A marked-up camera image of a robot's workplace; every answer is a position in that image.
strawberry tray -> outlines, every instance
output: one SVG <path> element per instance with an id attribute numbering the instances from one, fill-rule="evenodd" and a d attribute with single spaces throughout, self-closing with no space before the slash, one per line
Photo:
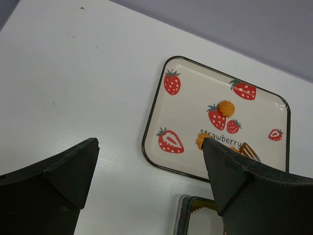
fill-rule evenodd
<path id="1" fill-rule="evenodd" d="M 288 172 L 290 118 L 279 95 L 175 56 L 163 67 L 142 151 L 158 168 L 209 182 L 196 145 L 207 133 L 237 150 L 246 142 L 262 163 Z"/>

white tabletop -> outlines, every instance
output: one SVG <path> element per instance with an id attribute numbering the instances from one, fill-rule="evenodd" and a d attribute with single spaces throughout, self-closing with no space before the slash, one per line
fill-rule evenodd
<path id="1" fill-rule="evenodd" d="M 181 195 L 212 198 L 209 184 L 159 170 L 141 153 L 161 69 L 174 55 L 284 97 L 290 170 L 313 177 L 313 84 L 107 0 L 23 0 L 0 32 L 0 174 L 97 137 L 75 234 L 171 234 Z"/>

orange cookie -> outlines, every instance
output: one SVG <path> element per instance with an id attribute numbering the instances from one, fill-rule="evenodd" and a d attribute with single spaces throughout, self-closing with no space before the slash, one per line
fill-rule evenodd
<path id="1" fill-rule="evenodd" d="M 196 144 L 198 145 L 198 148 L 200 150 L 202 150 L 202 144 L 204 141 L 204 138 L 211 138 L 212 136 L 210 136 L 208 133 L 200 133 L 199 137 L 196 140 Z"/>
<path id="2" fill-rule="evenodd" d="M 232 102 L 224 100 L 219 103 L 219 110 L 224 117 L 230 118 L 235 112 L 235 106 Z"/>

red strawberry illustration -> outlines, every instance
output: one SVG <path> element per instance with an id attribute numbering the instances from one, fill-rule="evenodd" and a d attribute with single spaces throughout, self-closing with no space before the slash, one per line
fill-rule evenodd
<path id="1" fill-rule="evenodd" d="M 232 80 L 229 82 L 231 84 L 231 90 L 234 89 L 234 92 L 243 99 L 254 100 L 256 96 L 256 88 L 245 82 L 239 80 Z"/>
<path id="2" fill-rule="evenodd" d="M 209 119 L 213 126 L 215 126 L 219 130 L 223 130 L 226 124 L 226 118 L 223 117 L 222 113 L 220 112 L 219 106 L 215 106 L 215 104 L 209 105 L 209 109 L 207 110 Z"/>
<path id="3" fill-rule="evenodd" d="M 237 119 L 230 120 L 227 123 L 227 132 L 230 134 L 237 133 L 239 131 L 239 128 L 241 129 L 241 124 L 237 121 Z"/>
<path id="4" fill-rule="evenodd" d="M 164 77 L 164 88 L 167 91 L 168 94 L 170 95 L 175 95 L 179 92 L 180 90 L 180 79 L 178 75 L 180 73 L 177 73 L 177 71 L 173 72 L 173 70 L 170 72 L 169 70 L 167 73 L 165 73 Z"/>
<path id="5" fill-rule="evenodd" d="M 169 153 L 182 153 L 184 152 L 184 146 L 174 131 L 161 130 L 157 133 L 158 136 L 158 145 L 160 148 Z"/>
<path id="6" fill-rule="evenodd" d="M 274 129 L 268 135 L 268 138 L 272 141 L 280 141 L 283 137 L 283 132 L 280 129 Z"/>

sliced strawberry illustration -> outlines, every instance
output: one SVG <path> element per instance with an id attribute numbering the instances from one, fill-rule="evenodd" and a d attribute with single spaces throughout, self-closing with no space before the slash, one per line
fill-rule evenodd
<path id="1" fill-rule="evenodd" d="M 273 129 L 268 135 L 268 138 L 272 141 L 280 141 L 282 137 L 283 137 L 283 132 L 280 129 Z"/>
<path id="2" fill-rule="evenodd" d="M 167 130 L 166 127 L 164 130 L 160 128 L 160 131 L 157 133 L 158 145 L 160 148 L 169 153 L 182 153 L 184 152 L 184 146 L 182 145 L 178 135 L 171 130 Z"/>

